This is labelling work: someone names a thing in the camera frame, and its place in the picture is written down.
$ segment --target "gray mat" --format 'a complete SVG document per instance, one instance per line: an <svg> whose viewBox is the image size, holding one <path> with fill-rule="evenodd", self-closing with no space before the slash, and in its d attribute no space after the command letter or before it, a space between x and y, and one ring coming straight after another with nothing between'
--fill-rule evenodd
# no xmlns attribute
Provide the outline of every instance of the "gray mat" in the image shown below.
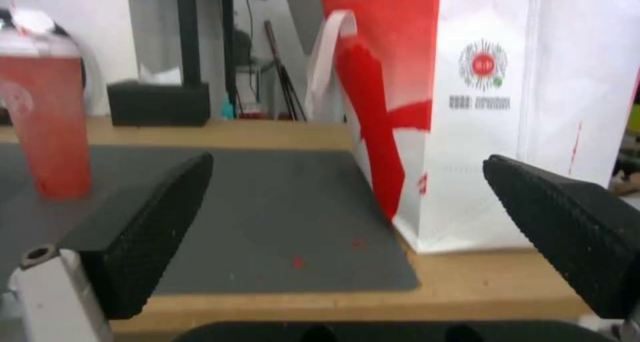
<svg viewBox="0 0 640 342"><path fill-rule="evenodd" d="M38 198L15 145L0 144L0 289L23 251L57 241L123 185L196 155L94 147L87 199ZM418 286L352 156L209 150L210 188L156 294L399 291Z"/></svg>

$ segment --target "red liquid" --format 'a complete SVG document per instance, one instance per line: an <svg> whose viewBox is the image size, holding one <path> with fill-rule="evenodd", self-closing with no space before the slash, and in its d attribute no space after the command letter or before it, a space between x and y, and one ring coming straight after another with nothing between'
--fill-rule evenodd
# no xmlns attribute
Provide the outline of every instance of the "red liquid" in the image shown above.
<svg viewBox="0 0 640 342"><path fill-rule="evenodd" d="M85 196L91 169L80 59L0 57L0 94L41 196Z"/></svg>

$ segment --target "white bag handle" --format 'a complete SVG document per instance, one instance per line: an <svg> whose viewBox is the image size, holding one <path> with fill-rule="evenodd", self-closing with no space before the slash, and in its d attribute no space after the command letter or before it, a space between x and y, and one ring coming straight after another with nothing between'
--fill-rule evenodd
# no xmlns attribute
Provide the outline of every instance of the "white bag handle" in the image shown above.
<svg viewBox="0 0 640 342"><path fill-rule="evenodd" d="M334 11L320 27L313 46L313 54L306 73L306 97L304 107L310 121L318 120L325 103L327 88L334 69L334 54L340 36L358 34L356 18L352 11Z"/></svg>

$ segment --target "black foam pad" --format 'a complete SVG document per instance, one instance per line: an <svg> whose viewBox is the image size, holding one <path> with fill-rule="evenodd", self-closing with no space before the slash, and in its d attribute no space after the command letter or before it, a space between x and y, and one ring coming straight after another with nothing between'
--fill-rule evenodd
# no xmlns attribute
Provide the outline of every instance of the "black foam pad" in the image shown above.
<svg viewBox="0 0 640 342"><path fill-rule="evenodd" d="M640 213L603 187L501 156L484 176L518 228L600 317L640 295Z"/></svg>
<svg viewBox="0 0 640 342"><path fill-rule="evenodd" d="M142 311L195 219L213 157L203 153L160 180L112 194L59 246L77 251L108 319Z"/></svg>

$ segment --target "logo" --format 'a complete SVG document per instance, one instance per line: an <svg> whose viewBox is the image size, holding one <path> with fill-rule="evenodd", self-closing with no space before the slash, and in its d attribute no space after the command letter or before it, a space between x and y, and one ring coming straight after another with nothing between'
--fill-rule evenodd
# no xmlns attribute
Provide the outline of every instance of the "logo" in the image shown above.
<svg viewBox="0 0 640 342"><path fill-rule="evenodd" d="M460 55L460 77L481 91L500 88L508 66L507 53L498 43L484 39L466 46Z"/></svg>
<svg viewBox="0 0 640 342"><path fill-rule="evenodd" d="M34 110L30 93L14 82L0 81L0 102L9 109L12 117L26 116Z"/></svg>

